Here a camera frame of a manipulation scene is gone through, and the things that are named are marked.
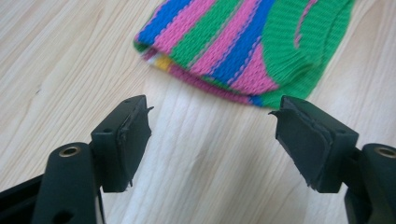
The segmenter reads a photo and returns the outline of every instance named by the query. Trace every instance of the blue stripe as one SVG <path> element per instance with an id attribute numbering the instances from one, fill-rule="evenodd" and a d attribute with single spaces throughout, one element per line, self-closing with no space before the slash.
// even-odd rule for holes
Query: blue stripe
<path id="1" fill-rule="evenodd" d="M 257 38 L 262 35 L 262 29 L 267 21 L 268 12 L 274 2 L 275 0 L 262 0 L 252 22 L 245 32 L 241 34 L 224 62 L 215 69 L 211 75 L 212 77 L 223 84 L 231 85 L 232 83 L 228 82 L 236 81 L 238 77 L 233 77 L 242 74 L 239 70 L 246 63 L 247 59 L 250 61 L 251 55 L 249 56 L 249 52 L 252 50 L 254 43 L 257 42 Z"/>
<path id="2" fill-rule="evenodd" d="M 260 95 L 255 95 L 255 96 L 250 96 L 249 101 L 257 106 L 264 106 L 264 102 L 262 101 L 262 98 L 260 97 Z"/>
<path id="3" fill-rule="evenodd" d="M 178 12 L 190 2 L 191 0 L 169 0 L 157 12 L 157 16 L 152 18 L 145 29 L 140 32 L 137 41 L 146 45 L 153 45 L 155 36 L 166 28 L 166 25 L 173 20 Z"/>

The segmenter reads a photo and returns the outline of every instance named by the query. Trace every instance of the knitted sock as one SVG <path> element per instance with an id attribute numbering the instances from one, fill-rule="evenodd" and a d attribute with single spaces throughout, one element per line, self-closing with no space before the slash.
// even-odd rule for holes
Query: knitted sock
<path id="1" fill-rule="evenodd" d="M 168 0 L 135 38 L 150 63 L 224 98 L 305 98 L 335 52 L 352 0 Z"/>

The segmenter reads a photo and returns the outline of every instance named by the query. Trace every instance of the light wooden surface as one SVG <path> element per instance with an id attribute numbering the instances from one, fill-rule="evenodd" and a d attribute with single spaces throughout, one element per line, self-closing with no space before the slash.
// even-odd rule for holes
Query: light wooden surface
<path id="1" fill-rule="evenodd" d="M 50 152 L 90 142 L 120 101 L 146 94 L 153 135 L 134 187 L 104 197 L 108 223 L 347 223 L 345 186 L 308 188 L 275 140 L 270 109 L 204 93 L 132 47 L 160 0 L 0 2 L 0 190 L 43 173 Z M 396 2 L 357 0 L 308 98 L 396 146 Z"/>

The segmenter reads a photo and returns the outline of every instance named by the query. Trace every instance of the colorful sock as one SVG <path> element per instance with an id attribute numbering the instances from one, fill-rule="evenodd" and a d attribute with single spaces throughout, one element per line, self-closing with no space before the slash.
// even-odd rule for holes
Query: colorful sock
<path id="1" fill-rule="evenodd" d="M 136 36 L 143 58 L 221 97 L 305 98 L 344 35 L 353 0 L 167 0 Z"/>

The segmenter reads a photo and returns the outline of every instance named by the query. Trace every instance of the pink stripe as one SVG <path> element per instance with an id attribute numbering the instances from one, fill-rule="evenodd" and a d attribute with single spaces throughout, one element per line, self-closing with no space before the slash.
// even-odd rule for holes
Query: pink stripe
<path id="1" fill-rule="evenodd" d="M 248 27 L 252 20 L 252 15 L 257 10 L 261 0 L 246 0 L 235 13 L 229 24 L 224 28 L 223 32 L 204 53 L 204 55 L 191 68 L 196 76 L 210 74 L 215 64 L 219 64 L 221 58 L 225 58 L 235 45 L 240 34 Z"/>
<path id="2" fill-rule="evenodd" d="M 145 54 L 143 54 L 143 59 L 148 61 L 152 56 L 157 54 L 158 50 L 156 49 L 149 49 Z"/>
<path id="3" fill-rule="evenodd" d="M 241 104 L 245 104 L 245 105 L 249 104 L 249 100 L 246 95 L 236 95 L 230 91 L 226 91 L 216 86 L 212 86 L 209 83 L 201 80 L 200 78 L 192 76 L 190 73 L 188 73 L 187 71 L 185 71 L 176 64 L 171 65 L 169 73 L 171 73 L 174 77 L 177 77 L 182 81 L 185 81 L 190 85 L 197 87 L 203 91 L 215 94 L 222 98 L 235 101 Z"/>
<path id="4" fill-rule="evenodd" d="M 300 20 L 298 21 L 297 29 L 296 29 L 296 32 L 295 32 L 295 34 L 294 34 L 294 47 L 295 47 L 295 48 L 299 48 L 299 47 L 300 47 L 300 40 L 301 40 L 301 37 L 302 37 L 302 35 L 300 34 L 300 30 L 301 30 L 301 26 L 302 26 L 302 24 L 303 24 L 303 21 L 304 21 L 306 15 L 307 15 L 308 12 L 309 12 L 309 9 L 311 9 L 311 7 L 312 7 L 317 1 L 318 1 L 318 0 L 309 0 L 308 4 L 306 5 L 306 7 L 305 7 L 305 9 L 304 9 L 303 15 L 301 15 Z"/>
<path id="5" fill-rule="evenodd" d="M 155 37 L 154 47 L 159 51 L 170 54 L 172 47 L 183 38 L 191 27 L 206 14 L 216 0 L 194 0 L 183 8 L 174 20 Z"/>
<path id="6" fill-rule="evenodd" d="M 262 94 L 277 89 L 276 83 L 267 75 L 262 57 L 262 44 L 254 50 L 253 56 L 242 75 L 231 85 L 231 88 L 243 94 Z"/>

